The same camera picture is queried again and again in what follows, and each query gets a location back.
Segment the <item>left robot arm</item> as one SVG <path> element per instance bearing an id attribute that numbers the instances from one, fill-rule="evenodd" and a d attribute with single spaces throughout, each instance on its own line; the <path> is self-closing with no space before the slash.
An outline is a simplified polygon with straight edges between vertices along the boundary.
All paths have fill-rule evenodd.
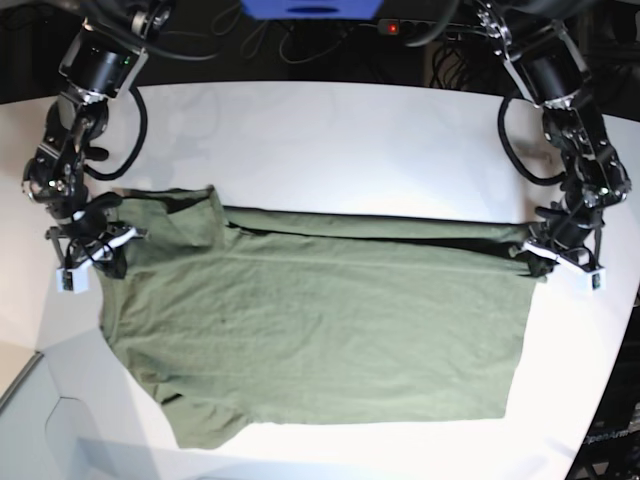
<path id="1" fill-rule="evenodd" d="M 539 207 L 541 222 L 530 228 L 522 250 L 541 259 L 543 272 L 556 265 L 575 271 L 591 289 L 604 282 L 599 255 L 604 211 L 623 202 L 631 179 L 605 127 L 592 75 L 565 21 L 587 1 L 477 1 L 476 14 L 515 91 L 541 109 L 546 140 L 559 150 L 563 172 L 541 178 L 526 169 L 506 136 L 509 93 L 497 126 L 505 153 L 519 173 L 540 186 L 560 187 L 564 196 Z"/>

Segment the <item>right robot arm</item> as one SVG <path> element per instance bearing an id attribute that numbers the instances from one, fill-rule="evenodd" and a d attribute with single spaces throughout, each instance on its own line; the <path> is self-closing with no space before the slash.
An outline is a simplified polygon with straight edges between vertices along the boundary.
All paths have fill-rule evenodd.
<path id="1" fill-rule="evenodd" d="M 41 142 L 27 162 L 22 190 L 45 207 L 54 224 L 45 237 L 60 262 L 56 271 L 62 291 L 87 287 L 91 267 L 111 278 L 125 275 L 122 252 L 142 237 L 136 227 L 112 218 L 122 198 L 116 193 L 92 197 L 86 178 L 111 181 L 123 176 L 137 159 L 148 131 L 148 111 L 134 80 L 168 23 L 172 1 L 62 1 L 60 7 L 82 17 L 82 26 L 63 56 L 58 71 L 66 82 L 50 106 Z M 113 172 L 91 167 L 108 159 L 93 141 L 106 130 L 109 103 L 128 93 L 139 113 L 138 134 L 123 164 Z"/>

